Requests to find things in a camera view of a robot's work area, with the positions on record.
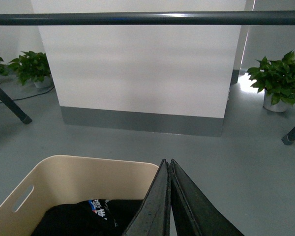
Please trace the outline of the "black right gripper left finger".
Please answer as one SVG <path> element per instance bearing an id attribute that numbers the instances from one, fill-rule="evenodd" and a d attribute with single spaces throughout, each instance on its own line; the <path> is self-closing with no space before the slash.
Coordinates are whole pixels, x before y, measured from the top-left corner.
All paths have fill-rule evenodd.
<path id="1" fill-rule="evenodd" d="M 169 163 L 163 159 L 148 192 L 124 236 L 168 236 L 171 215 Z"/>

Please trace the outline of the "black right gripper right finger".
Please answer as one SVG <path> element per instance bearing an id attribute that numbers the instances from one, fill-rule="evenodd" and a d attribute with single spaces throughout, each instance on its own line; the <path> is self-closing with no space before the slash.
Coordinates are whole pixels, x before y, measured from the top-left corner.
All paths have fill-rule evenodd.
<path id="1" fill-rule="evenodd" d="M 171 207 L 178 236 L 241 236 L 209 201 L 183 168 L 170 163 Z"/>

